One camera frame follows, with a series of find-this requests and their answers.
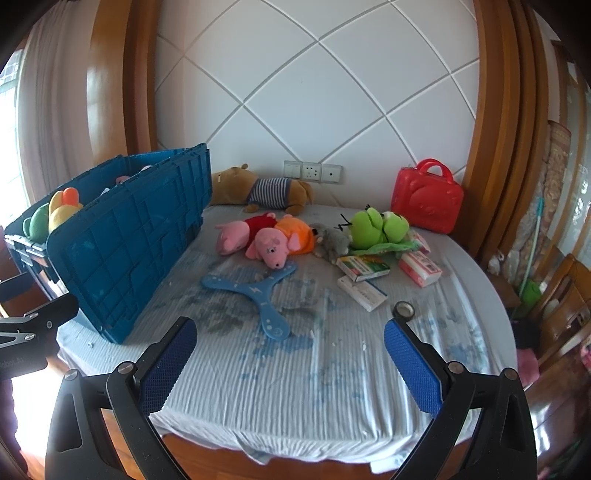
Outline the black tape roll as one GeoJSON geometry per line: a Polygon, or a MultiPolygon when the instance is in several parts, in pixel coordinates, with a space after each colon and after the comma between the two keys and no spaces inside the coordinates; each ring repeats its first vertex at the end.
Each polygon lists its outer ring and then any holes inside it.
{"type": "Polygon", "coordinates": [[[398,322],[408,323],[415,317],[415,308],[410,302],[399,301],[394,304],[393,315],[398,322]]]}

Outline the pink white medicine box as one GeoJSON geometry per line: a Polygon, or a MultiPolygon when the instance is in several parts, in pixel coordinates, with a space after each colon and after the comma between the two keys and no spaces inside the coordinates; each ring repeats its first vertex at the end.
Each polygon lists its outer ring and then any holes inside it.
{"type": "Polygon", "coordinates": [[[405,252],[399,267],[419,287],[425,288],[436,283],[442,276],[442,269],[421,251],[405,252]]]}

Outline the white blue medicine box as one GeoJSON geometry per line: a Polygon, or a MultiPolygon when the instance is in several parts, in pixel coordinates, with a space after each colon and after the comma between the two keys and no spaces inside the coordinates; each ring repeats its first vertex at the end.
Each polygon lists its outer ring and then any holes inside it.
{"type": "Polygon", "coordinates": [[[388,300],[388,296],[382,290],[368,281],[353,282],[348,276],[343,276],[337,284],[367,312],[373,312],[388,300]]]}

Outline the pink pig plush red dress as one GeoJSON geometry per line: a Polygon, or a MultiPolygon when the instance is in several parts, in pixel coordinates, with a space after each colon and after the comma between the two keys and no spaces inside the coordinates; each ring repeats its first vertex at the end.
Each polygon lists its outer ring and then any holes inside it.
{"type": "Polygon", "coordinates": [[[276,226],[276,215],[267,212],[245,220],[235,220],[215,226],[218,231],[215,248],[219,255],[228,256],[249,247],[257,232],[276,226]]]}

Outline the green frog plush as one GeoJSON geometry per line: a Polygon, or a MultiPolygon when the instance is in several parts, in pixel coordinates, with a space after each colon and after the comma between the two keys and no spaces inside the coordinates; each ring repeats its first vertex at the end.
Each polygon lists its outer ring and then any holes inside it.
{"type": "Polygon", "coordinates": [[[402,254],[421,248],[408,220],[394,212],[380,212],[367,206],[351,219],[341,217],[343,222],[337,229],[349,237],[349,251],[353,255],[402,254]]]}

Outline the grey plush toy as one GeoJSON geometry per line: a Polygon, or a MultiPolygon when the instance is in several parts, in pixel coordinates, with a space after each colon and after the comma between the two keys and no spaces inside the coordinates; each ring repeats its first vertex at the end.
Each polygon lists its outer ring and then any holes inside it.
{"type": "Polygon", "coordinates": [[[339,258],[349,254],[351,239],[341,230],[314,223],[311,224],[311,232],[315,237],[315,247],[312,249],[315,257],[335,265],[339,258]]]}

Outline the pink pig plush orange dress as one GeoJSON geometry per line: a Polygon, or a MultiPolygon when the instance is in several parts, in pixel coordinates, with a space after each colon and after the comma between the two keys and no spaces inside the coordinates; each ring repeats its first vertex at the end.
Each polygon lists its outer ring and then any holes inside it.
{"type": "Polygon", "coordinates": [[[270,269],[283,269],[287,257],[311,253],[315,235],[307,223],[297,217],[283,216],[273,227],[261,228],[245,250],[245,257],[263,261],[270,269]]]}

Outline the blue plastic storage crate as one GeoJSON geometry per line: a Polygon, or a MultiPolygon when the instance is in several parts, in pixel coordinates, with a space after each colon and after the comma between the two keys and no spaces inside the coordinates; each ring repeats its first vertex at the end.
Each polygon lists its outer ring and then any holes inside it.
{"type": "Polygon", "coordinates": [[[4,229],[9,253],[50,298],[77,298],[78,323],[121,344],[204,223],[209,150],[201,143],[119,155],[67,184],[82,209],[34,243],[23,231],[33,204],[4,229]]]}

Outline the wooden chair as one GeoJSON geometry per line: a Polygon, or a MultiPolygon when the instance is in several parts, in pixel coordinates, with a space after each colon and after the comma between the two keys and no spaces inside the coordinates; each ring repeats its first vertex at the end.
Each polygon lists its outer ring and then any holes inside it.
{"type": "Polygon", "coordinates": [[[590,336],[590,271],[572,254],[560,263],[530,318],[540,329],[541,374],[590,336]]]}

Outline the yellow orange plush toy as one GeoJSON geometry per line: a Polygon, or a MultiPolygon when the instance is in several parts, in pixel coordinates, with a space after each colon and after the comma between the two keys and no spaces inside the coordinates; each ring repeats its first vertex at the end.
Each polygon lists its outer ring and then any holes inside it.
{"type": "Polygon", "coordinates": [[[67,187],[55,192],[49,202],[48,231],[52,233],[82,208],[76,188],[67,187]]]}

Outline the small pink white box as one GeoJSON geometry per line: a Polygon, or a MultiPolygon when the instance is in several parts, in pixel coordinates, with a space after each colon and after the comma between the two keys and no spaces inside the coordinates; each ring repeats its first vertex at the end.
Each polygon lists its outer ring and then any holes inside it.
{"type": "Polygon", "coordinates": [[[421,251],[424,255],[431,254],[431,248],[425,238],[415,230],[410,231],[411,240],[414,242],[415,246],[417,246],[418,250],[421,251]]]}

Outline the green yellow medicine box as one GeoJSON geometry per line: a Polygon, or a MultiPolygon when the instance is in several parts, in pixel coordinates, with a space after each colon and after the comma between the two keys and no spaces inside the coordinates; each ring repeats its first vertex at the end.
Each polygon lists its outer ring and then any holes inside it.
{"type": "Polygon", "coordinates": [[[391,267],[379,256],[344,256],[338,259],[337,266],[353,282],[363,282],[390,274],[391,267]]]}

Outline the red plastic toy case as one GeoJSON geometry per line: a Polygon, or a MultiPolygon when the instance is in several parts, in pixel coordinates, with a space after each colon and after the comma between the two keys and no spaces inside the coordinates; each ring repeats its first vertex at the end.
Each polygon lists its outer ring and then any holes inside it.
{"type": "Polygon", "coordinates": [[[451,170],[434,158],[400,170],[391,200],[391,210],[411,226],[450,234],[457,222],[464,190],[451,170]]]}

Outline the brown bear plush striped shirt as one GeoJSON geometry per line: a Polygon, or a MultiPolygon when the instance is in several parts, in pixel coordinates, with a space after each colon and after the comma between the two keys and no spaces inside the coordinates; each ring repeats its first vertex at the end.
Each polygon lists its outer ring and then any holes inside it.
{"type": "Polygon", "coordinates": [[[230,167],[211,175],[211,205],[242,205],[246,213],[260,208],[298,216],[314,203],[308,182],[287,177],[259,177],[249,165],[230,167]]]}

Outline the white wall socket panel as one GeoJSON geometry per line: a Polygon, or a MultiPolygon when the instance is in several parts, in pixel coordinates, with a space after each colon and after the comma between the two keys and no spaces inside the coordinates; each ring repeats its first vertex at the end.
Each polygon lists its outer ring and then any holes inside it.
{"type": "Polygon", "coordinates": [[[339,184],[344,167],[314,162],[284,161],[283,176],[308,182],[339,184]]]}

